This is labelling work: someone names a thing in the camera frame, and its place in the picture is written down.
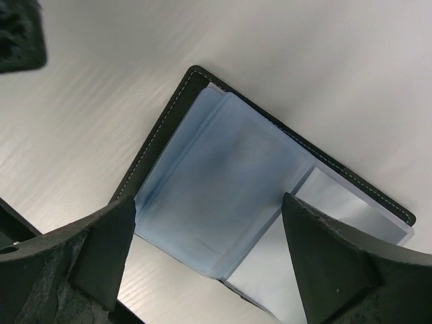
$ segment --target black leather case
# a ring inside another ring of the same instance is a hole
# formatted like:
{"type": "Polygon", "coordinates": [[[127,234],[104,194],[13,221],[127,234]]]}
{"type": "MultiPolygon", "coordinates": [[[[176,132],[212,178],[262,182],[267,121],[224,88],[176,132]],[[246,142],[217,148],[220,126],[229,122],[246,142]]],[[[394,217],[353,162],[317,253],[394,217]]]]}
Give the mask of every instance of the black leather case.
{"type": "Polygon", "coordinates": [[[324,164],[328,165],[338,174],[369,195],[372,199],[377,201],[380,205],[383,205],[394,215],[405,221],[409,226],[414,225],[416,217],[410,211],[406,210],[390,197],[382,193],[382,191],[370,185],[353,171],[325,154],[315,145],[311,144],[265,110],[255,105],[238,91],[235,91],[225,82],[221,81],[216,76],[212,75],[212,73],[198,65],[192,66],[186,72],[186,75],[178,85],[166,108],[163,110],[161,116],[139,150],[136,158],[132,162],[129,170],[126,172],[126,175],[115,191],[111,201],[118,199],[125,194],[132,196],[136,195],[147,175],[151,172],[153,165],[157,162],[159,155],[163,152],[163,149],[169,142],[169,139],[172,137],[173,133],[182,122],[185,114],[193,104],[195,98],[201,90],[209,85],[210,82],[218,86],[221,90],[232,92],[240,97],[324,164]]]}

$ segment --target white table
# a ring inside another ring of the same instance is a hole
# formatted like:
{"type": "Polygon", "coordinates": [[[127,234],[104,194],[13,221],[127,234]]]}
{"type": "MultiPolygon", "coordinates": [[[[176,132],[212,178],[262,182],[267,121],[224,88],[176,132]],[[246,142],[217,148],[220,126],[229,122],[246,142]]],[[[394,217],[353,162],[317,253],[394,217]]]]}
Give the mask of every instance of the white table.
{"type": "MultiPolygon", "coordinates": [[[[107,204],[201,64],[413,211],[432,252],[432,3],[42,0],[48,66],[0,76],[0,196],[41,232],[107,204]]],[[[273,323],[134,238],[119,299],[148,324],[273,323]]]]}

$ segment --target black wallet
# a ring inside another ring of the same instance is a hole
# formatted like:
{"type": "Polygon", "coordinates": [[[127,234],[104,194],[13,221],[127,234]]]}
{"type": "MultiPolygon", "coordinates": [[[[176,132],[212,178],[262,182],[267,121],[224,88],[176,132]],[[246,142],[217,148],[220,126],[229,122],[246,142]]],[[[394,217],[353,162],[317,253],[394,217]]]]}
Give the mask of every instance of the black wallet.
{"type": "Polygon", "coordinates": [[[112,200],[135,196],[137,235],[291,323],[305,317],[282,221],[286,192],[386,242],[414,233],[412,213],[197,65],[112,200]]]}

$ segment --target wallet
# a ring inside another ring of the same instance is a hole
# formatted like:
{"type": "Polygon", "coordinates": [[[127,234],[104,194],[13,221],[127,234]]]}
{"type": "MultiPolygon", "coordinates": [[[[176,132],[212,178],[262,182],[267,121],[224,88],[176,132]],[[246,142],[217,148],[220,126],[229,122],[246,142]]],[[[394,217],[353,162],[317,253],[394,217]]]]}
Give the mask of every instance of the wallet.
{"type": "Polygon", "coordinates": [[[135,196],[141,238],[280,323],[306,323],[281,212],[286,192],[386,242],[414,235],[412,213],[197,65],[113,200],[135,196]]]}

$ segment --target stitched edge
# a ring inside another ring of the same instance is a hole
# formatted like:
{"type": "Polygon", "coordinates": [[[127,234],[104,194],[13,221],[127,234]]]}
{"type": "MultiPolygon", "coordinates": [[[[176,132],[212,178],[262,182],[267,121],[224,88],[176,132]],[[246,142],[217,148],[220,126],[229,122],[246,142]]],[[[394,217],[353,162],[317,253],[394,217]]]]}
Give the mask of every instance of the stitched edge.
{"type": "MultiPolygon", "coordinates": [[[[157,128],[156,132],[153,134],[153,137],[151,138],[150,142],[148,143],[147,147],[144,149],[144,152],[141,154],[139,160],[136,162],[134,168],[132,169],[132,171],[130,172],[130,175],[128,176],[128,179],[126,180],[125,184],[123,185],[123,187],[121,188],[119,194],[117,195],[117,199],[120,198],[120,196],[122,195],[123,191],[125,190],[126,186],[129,183],[130,178],[134,175],[136,168],[139,166],[139,164],[141,163],[142,159],[144,158],[146,152],[148,151],[149,147],[151,146],[153,140],[155,139],[157,133],[159,132],[159,130],[161,129],[163,123],[165,122],[165,120],[167,119],[169,113],[171,113],[171,111],[174,108],[174,105],[177,103],[178,98],[180,97],[180,95],[182,94],[184,88],[186,87],[186,85],[188,84],[189,80],[191,79],[191,77],[195,74],[198,73],[201,76],[205,77],[208,81],[212,82],[213,84],[215,84],[218,88],[222,89],[223,91],[227,91],[226,89],[224,89],[222,86],[218,85],[218,83],[216,83],[215,81],[213,81],[212,79],[210,79],[208,76],[204,75],[203,73],[199,72],[199,71],[192,71],[188,77],[188,79],[185,81],[183,87],[180,89],[179,93],[177,94],[177,96],[174,99],[173,104],[171,105],[171,107],[168,109],[167,113],[165,114],[165,117],[162,119],[161,124],[159,125],[159,127],[157,128]]],[[[310,146],[308,146],[307,144],[303,143],[299,138],[295,137],[292,134],[287,133],[283,128],[279,127],[278,125],[274,124],[272,121],[269,120],[269,122],[271,122],[273,125],[275,125],[277,128],[279,128],[282,132],[284,132],[285,134],[287,134],[290,138],[292,138],[293,140],[295,140],[298,144],[300,144],[301,146],[303,146],[304,148],[306,148],[308,151],[314,152],[314,154],[318,155],[320,158],[322,158],[322,160],[326,161],[327,163],[329,163],[330,165],[334,166],[338,171],[346,174],[348,177],[350,177],[351,179],[353,179],[357,184],[360,184],[362,187],[366,188],[367,190],[369,190],[370,192],[372,192],[373,194],[376,194],[379,198],[381,198],[382,200],[384,200],[387,204],[393,206],[394,208],[396,208],[399,212],[403,213],[407,220],[406,223],[408,224],[411,221],[411,216],[404,210],[402,210],[400,207],[396,206],[392,201],[386,199],[386,197],[382,196],[380,193],[377,192],[377,190],[374,190],[373,188],[369,187],[366,184],[363,184],[362,182],[360,182],[356,177],[354,177],[352,174],[349,174],[347,171],[345,171],[344,169],[342,169],[340,166],[336,165],[335,163],[331,162],[329,159],[326,159],[321,153],[317,152],[316,150],[314,150],[313,148],[311,148],[310,146]]]]}

